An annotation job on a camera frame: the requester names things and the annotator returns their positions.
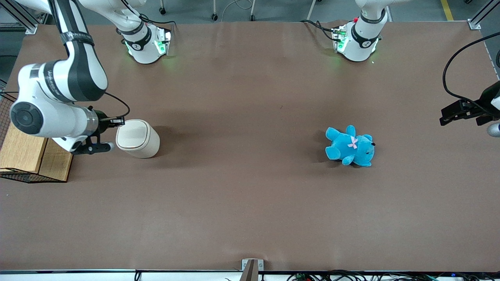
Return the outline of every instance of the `black wire mesh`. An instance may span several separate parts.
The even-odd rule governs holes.
[[[14,180],[18,182],[28,183],[28,184],[39,184],[39,183],[63,183],[64,181],[51,178],[48,176],[40,175],[37,173],[32,173],[28,171],[23,171],[14,168],[4,168],[4,171],[0,171],[0,178]]]
[[[9,110],[15,101],[16,98],[10,94],[0,92],[0,150],[2,149],[5,136],[7,135],[7,130],[9,129],[9,125],[11,123]]]

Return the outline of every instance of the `teddy bear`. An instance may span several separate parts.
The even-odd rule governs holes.
[[[326,138],[331,146],[325,148],[326,156],[330,160],[342,160],[343,165],[357,164],[361,167],[370,167],[375,154],[375,143],[369,134],[356,136],[356,128],[347,126],[345,133],[334,128],[326,130]]]

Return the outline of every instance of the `metal bracket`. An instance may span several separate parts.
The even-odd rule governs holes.
[[[38,24],[35,24],[33,29],[26,29],[26,32],[24,34],[35,35],[37,33],[37,30],[38,30]]]
[[[467,23],[469,25],[470,30],[480,30],[481,29],[481,25],[479,23],[473,24],[471,18],[467,19]]]
[[[239,281],[258,281],[259,271],[264,270],[264,260],[257,258],[246,258],[241,260],[243,273]]]
[[[241,260],[241,270],[244,271],[245,267],[247,266],[247,263],[250,260],[255,260],[258,265],[258,271],[264,271],[264,260],[263,259],[258,259],[258,258],[245,258]]]

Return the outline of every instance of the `floor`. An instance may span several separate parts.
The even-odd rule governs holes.
[[[249,9],[239,8],[236,4],[227,7],[232,0],[217,0],[217,22],[248,21]],[[395,22],[418,21],[461,21],[471,18],[486,2],[486,0],[473,0],[465,4],[462,0],[413,0],[408,3],[396,4],[390,7],[392,19]],[[250,0],[238,0],[243,8],[251,6]],[[448,15],[444,7],[449,6]],[[311,2],[309,0],[256,0],[254,15],[257,21],[298,22],[307,17]],[[213,2],[211,0],[165,0],[166,14],[159,13],[160,2],[149,0],[146,5],[138,8],[141,13],[148,15],[156,21],[176,21],[178,24],[209,24],[213,23],[211,15]],[[110,22],[101,15],[82,8],[83,16],[88,25],[108,25]],[[330,22],[338,19],[352,19],[359,15],[359,8],[354,0],[322,0],[316,2],[311,14],[311,20]],[[0,8],[0,22],[8,20],[8,14]],[[500,8],[493,10],[482,22],[481,33],[489,35],[500,31],[498,29]],[[0,88],[11,75],[12,67],[19,53],[23,32],[0,31]],[[486,42],[489,52],[495,56],[500,48],[500,36]]]

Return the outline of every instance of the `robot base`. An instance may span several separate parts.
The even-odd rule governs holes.
[[[156,27],[152,24],[147,26],[152,32],[151,39],[142,50],[136,50],[134,44],[127,46],[128,53],[135,59],[136,62],[147,65],[156,62],[161,56],[168,54],[172,33],[161,27]]]
[[[353,62],[362,62],[368,59],[375,52],[375,46],[379,42],[377,39],[369,47],[363,48],[358,42],[353,39],[352,28],[354,22],[349,22],[338,28],[338,32],[332,33],[332,38],[339,39],[340,42],[333,41],[333,49],[336,53],[342,54],[346,59]]]

